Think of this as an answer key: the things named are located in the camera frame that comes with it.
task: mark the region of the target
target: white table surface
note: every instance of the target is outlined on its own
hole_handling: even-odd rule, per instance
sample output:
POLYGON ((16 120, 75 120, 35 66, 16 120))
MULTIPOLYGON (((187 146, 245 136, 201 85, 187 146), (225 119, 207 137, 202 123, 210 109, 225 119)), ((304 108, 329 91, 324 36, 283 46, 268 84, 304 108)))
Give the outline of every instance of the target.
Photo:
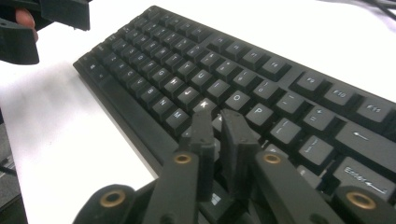
POLYGON ((396 21, 351 1, 94 0, 91 30, 39 31, 40 64, 0 63, 0 106, 29 223, 72 223, 100 188, 155 178, 72 66, 152 5, 396 102, 396 21))

